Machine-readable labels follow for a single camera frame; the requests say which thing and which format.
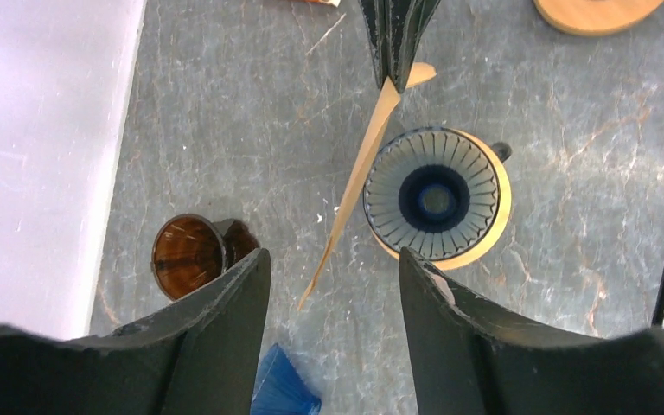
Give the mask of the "brown paper coffee filter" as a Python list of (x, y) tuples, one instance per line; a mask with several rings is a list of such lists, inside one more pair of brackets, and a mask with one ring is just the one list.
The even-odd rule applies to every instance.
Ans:
[(354, 167), (350, 177), (348, 178), (348, 183), (344, 190), (334, 224), (331, 228), (322, 254), (322, 258), (316, 268), (310, 284), (301, 297), (301, 300), (297, 306), (298, 310), (303, 309), (307, 298), (316, 288), (318, 278), (321, 276), (322, 271), (324, 270), (329, 255), (334, 251), (337, 242), (343, 233), (346, 223), (350, 215), (353, 213), (355, 204), (360, 197), (363, 186), (367, 179), (367, 174), (372, 167), (378, 148), (380, 147), (380, 143), (386, 131), (389, 118), (391, 117), (393, 110), (398, 106), (400, 101), (401, 93), (396, 90), (393, 81), (390, 78), (387, 78), (380, 90), (379, 98), (373, 109), (373, 114), (368, 123), (365, 136), (362, 140), (361, 147), (354, 162)]

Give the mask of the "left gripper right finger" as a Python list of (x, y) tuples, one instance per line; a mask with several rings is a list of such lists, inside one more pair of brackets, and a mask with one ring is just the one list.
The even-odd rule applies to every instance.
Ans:
[(612, 339), (524, 317), (410, 249), (399, 288), (422, 414), (664, 414), (664, 329)]

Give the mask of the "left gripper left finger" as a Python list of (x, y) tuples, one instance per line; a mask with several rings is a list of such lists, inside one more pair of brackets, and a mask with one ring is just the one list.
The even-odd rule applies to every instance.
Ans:
[(109, 335), (58, 341), (0, 324), (0, 414), (247, 414), (270, 285), (259, 248)]

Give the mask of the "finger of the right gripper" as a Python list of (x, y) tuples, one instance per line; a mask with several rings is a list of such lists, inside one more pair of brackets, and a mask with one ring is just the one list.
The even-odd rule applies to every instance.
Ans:
[(440, 0), (389, 2), (389, 78), (402, 93), (412, 70), (418, 45)]
[(373, 62), (373, 72), (378, 88), (382, 88), (388, 76), (387, 1), (359, 0), (367, 29), (367, 39)]

